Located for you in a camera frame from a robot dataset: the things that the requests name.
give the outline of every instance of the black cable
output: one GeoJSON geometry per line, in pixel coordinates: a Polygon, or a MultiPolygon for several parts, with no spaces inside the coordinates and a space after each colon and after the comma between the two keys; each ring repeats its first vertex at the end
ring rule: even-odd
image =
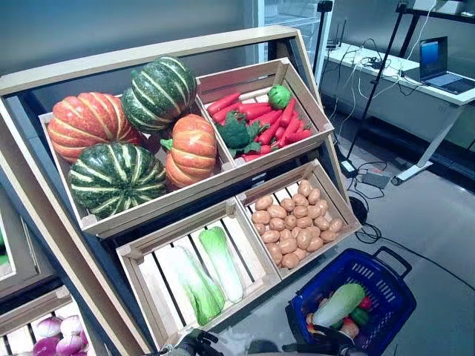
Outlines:
{"type": "Polygon", "coordinates": [[[420,254],[419,252],[416,252],[414,251],[413,249],[411,248],[408,248],[404,245],[402,245],[401,243],[398,243],[392,239],[388,239],[387,237],[383,237],[382,234],[381,234],[381,230],[379,230],[378,227],[372,225],[372,224],[369,224],[369,223],[365,223],[363,225],[365,228],[371,228],[374,233],[371,234],[369,232],[366,232],[364,230],[364,228],[361,228],[361,231],[357,231],[355,233],[356,235],[356,238],[358,239],[358,241],[360,241],[361,243],[366,243],[366,244],[369,244],[369,245],[372,245],[374,243],[377,243],[379,240],[386,240],[386,241],[389,241],[390,243],[393,243],[394,245],[398,246],[399,248],[402,248],[403,250],[405,251],[408,251],[410,252],[411,254],[415,254],[417,257],[420,257],[422,258],[423,260],[426,260],[432,264],[434,264],[435,266],[439,267],[440,269],[442,269],[443,271],[449,273],[449,275],[451,275],[453,278],[457,279],[458,281],[462,282],[463,284],[465,284],[468,288],[470,288],[472,291],[475,291],[475,287],[473,287],[469,282],[467,282],[466,280],[463,280],[461,277],[457,276],[456,274],[454,274],[452,271],[446,269],[444,266],[441,266],[439,263],[431,260],[430,258],[420,254]]]}

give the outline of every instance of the green striped pumpkin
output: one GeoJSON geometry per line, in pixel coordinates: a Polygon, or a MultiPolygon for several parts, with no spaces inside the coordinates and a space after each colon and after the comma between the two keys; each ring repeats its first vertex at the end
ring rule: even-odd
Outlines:
{"type": "Polygon", "coordinates": [[[109,217],[166,193],[162,163],[128,143],[86,148],[71,166],[73,198],[92,214],[109,217]]]}
{"type": "Polygon", "coordinates": [[[132,86],[122,95],[122,107],[132,126],[153,134],[190,107],[196,90],[193,73],[178,59],[164,56],[132,71],[132,86]]]}

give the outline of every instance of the pumpkin stem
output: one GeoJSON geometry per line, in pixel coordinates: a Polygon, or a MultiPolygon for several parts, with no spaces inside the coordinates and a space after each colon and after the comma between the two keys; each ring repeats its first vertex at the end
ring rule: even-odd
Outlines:
{"type": "Polygon", "coordinates": [[[161,139],[160,144],[165,147],[167,150],[171,151],[173,145],[173,139],[161,139]]]}

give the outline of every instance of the purple onion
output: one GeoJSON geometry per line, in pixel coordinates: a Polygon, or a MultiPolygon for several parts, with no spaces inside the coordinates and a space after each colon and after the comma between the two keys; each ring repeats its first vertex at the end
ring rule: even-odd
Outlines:
{"type": "Polygon", "coordinates": [[[56,345],[56,352],[58,356],[75,355],[84,348],[84,343],[81,337],[76,335],[65,336],[64,339],[56,345]]]}
{"type": "Polygon", "coordinates": [[[61,323],[61,332],[66,335],[77,335],[82,331],[81,320],[78,315],[71,315],[64,319],[61,323]]]}
{"type": "Polygon", "coordinates": [[[59,337],[46,337],[41,339],[33,347],[35,356],[55,356],[56,346],[59,343],[59,337]]]}
{"type": "Polygon", "coordinates": [[[57,336],[61,332],[61,322],[59,317],[47,317],[38,323],[36,330],[42,337],[57,336]]]}

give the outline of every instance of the black pole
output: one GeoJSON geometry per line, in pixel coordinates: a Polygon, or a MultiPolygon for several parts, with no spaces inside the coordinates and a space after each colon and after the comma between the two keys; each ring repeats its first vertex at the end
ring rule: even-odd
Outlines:
{"type": "Polygon", "coordinates": [[[353,147],[355,146],[356,140],[358,139],[358,134],[359,131],[361,130],[361,127],[363,126],[364,120],[366,119],[366,115],[368,114],[368,110],[371,106],[371,102],[373,101],[374,93],[376,92],[376,88],[378,87],[379,80],[381,79],[381,76],[383,74],[384,68],[386,67],[386,61],[387,57],[389,56],[389,53],[391,51],[391,47],[393,46],[394,39],[396,37],[396,34],[399,29],[399,25],[401,24],[401,19],[402,16],[404,15],[404,10],[406,8],[406,4],[399,4],[399,15],[398,19],[396,20],[396,24],[394,25],[394,30],[393,34],[391,35],[391,39],[389,41],[389,45],[387,46],[386,53],[384,54],[383,62],[381,63],[381,67],[379,68],[378,76],[373,82],[373,89],[371,90],[370,97],[368,98],[366,102],[366,107],[364,108],[363,111],[363,116],[361,117],[361,121],[359,122],[358,129],[356,130],[355,137],[353,138],[353,142],[351,142],[350,150],[348,151],[347,159],[350,158],[351,151],[353,150],[353,147]]]}

